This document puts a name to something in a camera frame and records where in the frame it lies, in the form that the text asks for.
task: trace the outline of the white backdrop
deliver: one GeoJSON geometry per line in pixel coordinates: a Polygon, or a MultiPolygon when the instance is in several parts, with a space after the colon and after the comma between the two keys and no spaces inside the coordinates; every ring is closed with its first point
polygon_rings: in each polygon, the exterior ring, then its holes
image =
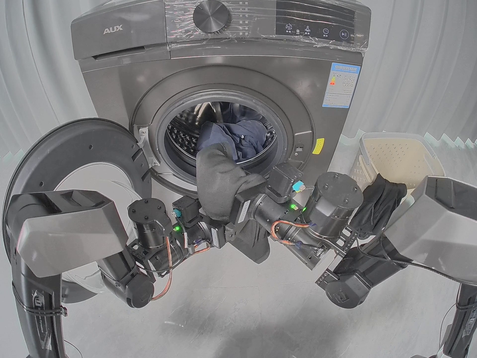
{"type": "MultiPolygon", "coordinates": [[[[0,0],[0,197],[38,137],[95,116],[73,58],[70,22],[104,1],[0,0]]],[[[359,1],[372,10],[371,36],[343,134],[429,132],[475,141],[477,0],[359,1]]],[[[8,283],[8,262],[0,261],[0,280],[8,283]]],[[[0,298],[8,304],[0,346],[23,352],[9,284],[0,298]]]]}

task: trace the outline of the energy label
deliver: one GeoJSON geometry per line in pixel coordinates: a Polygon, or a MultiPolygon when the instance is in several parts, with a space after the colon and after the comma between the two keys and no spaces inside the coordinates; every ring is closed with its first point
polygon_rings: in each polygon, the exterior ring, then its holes
{"type": "Polygon", "coordinates": [[[323,107],[349,108],[360,70],[357,65],[332,63],[323,107]]]}

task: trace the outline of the white laundry basket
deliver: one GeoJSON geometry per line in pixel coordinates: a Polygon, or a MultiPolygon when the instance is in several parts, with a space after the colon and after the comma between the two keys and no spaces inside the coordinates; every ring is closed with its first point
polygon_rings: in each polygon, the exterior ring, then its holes
{"type": "Polygon", "coordinates": [[[413,190],[427,175],[445,176],[432,147],[420,135],[406,133],[365,133],[350,176],[365,189],[381,174],[413,190]]]}

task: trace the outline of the control knob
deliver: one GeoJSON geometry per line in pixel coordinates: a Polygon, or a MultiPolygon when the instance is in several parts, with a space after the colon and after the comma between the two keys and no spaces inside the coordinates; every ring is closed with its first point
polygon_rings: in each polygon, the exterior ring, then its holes
{"type": "Polygon", "coordinates": [[[196,6],[192,20],[202,32],[218,32],[229,22],[229,10],[217,0],[206,0],[196,6]]]}

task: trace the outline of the orange cable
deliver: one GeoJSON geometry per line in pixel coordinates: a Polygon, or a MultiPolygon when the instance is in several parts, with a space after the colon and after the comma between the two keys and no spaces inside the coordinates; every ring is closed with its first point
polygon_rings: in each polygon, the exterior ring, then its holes
{"type": "Polygon", "coordinates": [[[271,236],[273,237],[273,239],[275,241],[279,242],[280,244],[285,244],[285,245],[295,245],[296,243],[291,242],[289,240],[282,240],[281,238],[279,238],[277,236],[277,234],[275,233],[276,232],[275,228],[277,227],[278,224],[288,224],[288,225],[293,225],[293,226],[298,227],[298,228],[308,228],[310,226],[309,224],[297,224],[297,223],[287,222],[286,220],[277,220],[276,222],[274,222],[271,225],[271,229],[270,229],[271,236]]]}
{"type": "Polygon", "coordinates": [[[206,248],[194,252],[194,253],[192,254],[192,256],[194,256],[195,254],[201,254],[202,252],[207,252],[207,251],[210,249],[210,244],[209,244],[208,242],[206,242],[206,244],[207,244],[207,247],[206,247],[206,248]]]}
{"type": "Polygon", "coordinates": [[[169,279],[167,281],[167,284],[165,285],[165,288],[164,290],[159,293],[157,296],[153,297],[151,299],[151,301],[156,301],[158,300],[159,298],[161,297],[164,297],[165,294],[169,291],[169,288],[171,287],[171,283],[172,283],[172,254],[171,254],[171,246],[170,246],[170,243],[169,243],[169,236],[167,236],[165,238],[165,244],[167,246],[167,256],[169,258],[169,279]]]}

